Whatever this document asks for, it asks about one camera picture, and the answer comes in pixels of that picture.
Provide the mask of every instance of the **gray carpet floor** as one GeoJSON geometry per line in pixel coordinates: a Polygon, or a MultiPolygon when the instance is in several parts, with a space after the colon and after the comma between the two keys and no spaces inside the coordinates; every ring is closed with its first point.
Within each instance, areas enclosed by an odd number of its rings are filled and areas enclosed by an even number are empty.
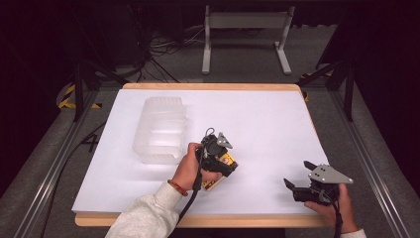
{"type": "MultiPolygon", "coordinates": [[[[299,76],[315,70],[314,66],[321,56],[335,27],[293,28],[285,46],[285,52],[292,70],[291,75],[281,71],[273,42],[277,32],[262,30],[251,34],[244,31],[220,31],[212,35],[211,71],[201,73],[203,43],[199,38],[194,44],[182,48],[174,54],[155,56],[173,77],[183,82],[259,82],[259,83],[294,83],[299,76]]],[[[173,82],[168,75],[163,77],[150,62],[145,65],[142,75],[134,75],[131,81],[173,82]]],[[[361,162],[361,155],[348,130],[348,122],[341,116],[332,92],[323,87],[324,80],[307,85],[303,90],[309,94],[307,102],[314,126],[330,164],[338,171],[355,180],[350,186],[356,220],[366,231],[368,237],[420,237],[420,200],[394,158],[366,108],[359,92],[355,91],[353,116],[355,126],[362,138],[371,161],[386,185],[393,206],[402,220],[406,232],[398,235],[386,216],[386,207],[378,201],[373,189],[374,184],[361,162]]],[[[343,88],[338,92],[343,96],[343,88]]],[[[75,135],[75,146],[92,130],[106,121],[117,95],[118,86],[103,83],[94,101],[102,103],[101,109],[90,109],[75,135]]],[[[0,200],[0,237],[13,237],[19,229],[37,191],[48,173],[53,160],[73,125],[74,109],[62,108],[61,113],[40,141],[24,167],[0,200]]],[[[74,223],[71,207],[80,188],[93,152],[89,145],[81,145],[69,158],[52,201],[52,210],[47,217],[51,197],[36,219],[28,237],[104,237],[107,227],[78,227],[74,223]]],[[[286,229],[286,237],[333,237],[333,229],[286,229]]]]}

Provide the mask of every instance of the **translucent plastic bin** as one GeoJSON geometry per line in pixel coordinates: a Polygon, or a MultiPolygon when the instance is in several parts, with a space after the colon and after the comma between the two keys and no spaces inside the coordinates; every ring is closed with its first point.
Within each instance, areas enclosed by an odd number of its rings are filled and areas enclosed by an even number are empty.
{"type": "Polygon", "coordinates": [[[133,142],[141,162],[151,165],[180,162],[185,114],[179,97],[151,97],[145,101],[133,142]]]}

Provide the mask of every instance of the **bracelet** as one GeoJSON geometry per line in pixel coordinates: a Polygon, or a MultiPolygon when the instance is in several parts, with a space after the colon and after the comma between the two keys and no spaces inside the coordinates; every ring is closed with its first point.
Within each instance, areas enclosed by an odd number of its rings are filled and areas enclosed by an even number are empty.
{"type": "Polygon", "coordinates": [[[172,181],[171,179],[167,180],[167,183],[169,183],[173,188],[175,188],[179,193],[181,193],[183,196],[187,196],[188,192],[184,188],[182,188],[180,185],[178,185],[176,182],[172,181]]]}

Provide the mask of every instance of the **sleeve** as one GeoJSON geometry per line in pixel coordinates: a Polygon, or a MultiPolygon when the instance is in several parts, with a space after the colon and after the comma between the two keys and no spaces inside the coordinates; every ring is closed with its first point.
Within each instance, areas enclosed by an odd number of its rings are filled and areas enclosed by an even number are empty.
{"type": "Polygon", "coordinates": [[[358,231],[352,232],[352,233],[347,233],[347,234],[342,234],[340,236],[340,238],[366,238],[366,234],[365,231],[363,229],[360,229],[358,231]]]}
{"type": "Polygon", "coordinates": [[[136,199],[118,216],[106,238],[167,237],[173,231],[179,214],[175,206],[182,195],[164,182],[154,195],[136,199]]]}

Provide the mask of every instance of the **dark wall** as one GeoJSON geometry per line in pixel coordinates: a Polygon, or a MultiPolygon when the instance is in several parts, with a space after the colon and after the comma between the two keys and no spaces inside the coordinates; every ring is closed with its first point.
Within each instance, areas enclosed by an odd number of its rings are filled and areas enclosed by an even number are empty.
{"type": "Polygon", "coordinates": [[[399,1],[378,10],[356,81],[393,157],[420,195],[420,8],[399,1]]]}
{"type": "Polygon", "coordinates": [[[0,195],[59,113],[72,72],[47,5],[0,4],[0,195]]]}

